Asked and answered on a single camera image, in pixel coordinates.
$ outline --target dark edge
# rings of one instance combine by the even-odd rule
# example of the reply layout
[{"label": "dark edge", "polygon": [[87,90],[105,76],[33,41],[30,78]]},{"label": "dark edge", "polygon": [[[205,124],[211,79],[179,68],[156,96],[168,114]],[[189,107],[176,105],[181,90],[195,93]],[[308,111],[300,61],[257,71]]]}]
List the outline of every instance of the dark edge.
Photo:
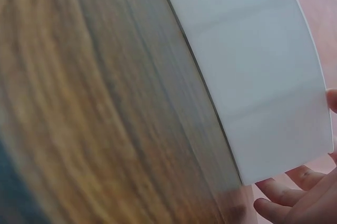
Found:
[{"label": "dark edge", "polygon": [[226,136],[226,132],[225,132],[224,126],[223,126],[223,124],[222,124],[222,122],[221,122],[220,116],[219,116],[219,114],[218,114],[218,112],[217,112],[217,109],[216,109],[216,107],[215,107],[214,101],[213,101],[213,99],[212,99],[212,97],[211,97],[210,90],[209,90],[209,88],[207,87],[205,78],[204,78],[204,76],[203,76],[203,74],[202,74],[202,72],[201,72],[201,69],[200,69],[200,67],[199,67],[199,64],[198,64],[198,62],[197,62],[197,60],[196,60],[196,58],[195,58],[195,55],[194,55],[194,52],[193,52],[192,47],[191,47],[191,45],[190,45],[189,39],[188,39],[187,36],[186,36],[185,30],[184,30],[184,28],[183,28],[183,26],[182,26],[182,24],[181,24],[181,22],[180,22],[180,20],[179,20],[179,18],[178,18],[178,15],[177,15],[177,13],[176,13],[174,7],[173,7],[173,4],[172,4],[171,0],[167,0],[167,2],[168,2],[168,5],[169,5],[169,7],[170,7],[170,9],[171,9],[171,11],[172,11],[172,13],[173,13],[173,15],[174,15],[175,20],[176,20],[177,23],[178,23],[179,29],[180,29],[180,31],[181,31],[181,33],[182,33],[182,35],[183,35],[183,38],[184,38],[185,43],[186,43],[186,45],[187,45],[187,48],[189,49],[190,54],[191,54],[191,56],[192,56],[192,59],[193,59],[193,61],[194,61],[194,63],[195,63],[196,69],[197,69],[198,72],[199,72],[201,81],[203,82],[203,84],[204,84],[204,86],[205,86],[207,95],[209,96],[209,99],[210,99],[210,101],[211,101],[213,110],[214,110],[214,112],[215,112],[216,118],[217,118],[217,120],[218,120],[218,122],[219,122],[219,125],[220,125],[220,128],[221,128],[221,131],[222,131],[222,133],[223,133],[223,135],[224,135],[224,137],[225,137],[225,141],[226,141],[226,143],[227,143],[227,145],[228,145],[228,147],[229,147],[229,150],[230,150],[230,153],[231,153],[231,157],[232,157],[232,160],[233,160],[233,162],[234,162],[236,171],[237,171],[237,173],[239,174],[240,182],[241,182],[241,184],[243,185],[243,181],[242,181],[242,178],[241,178],[241,175],[240,175],[240,171],[239,171],[239,168],[237,167],[237,164],[236,164],[236,161],[235,161],[235,158],[234,158],[234,155],[233,155],[233,151],[232,151],[232,149],[231,149],[230,143],[229,143],[228,138],[227,138],[227,136]]},{"label": "dark edge", "polygon": [[[20,179],[1,138],[2,135],[0,135],[0,205],[5,209],[0,211],[0,222],[12,224],[6,220],[12,218],[15,220],[21,216],[23,218],[21,223],[50,223],[26,184]],[[19,215],[15,218],[11,217],[12,214]]]}]

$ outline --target wood grain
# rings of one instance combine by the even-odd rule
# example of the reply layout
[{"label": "wood grain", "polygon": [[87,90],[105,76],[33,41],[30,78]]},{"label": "wood grain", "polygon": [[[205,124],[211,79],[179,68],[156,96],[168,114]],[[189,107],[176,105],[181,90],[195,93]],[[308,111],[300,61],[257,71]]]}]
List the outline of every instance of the wood grain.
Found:
[{"label": "wood grain", "polygon": [[0,134],[4,223],[256,222],[166,0],[0,0]]}]

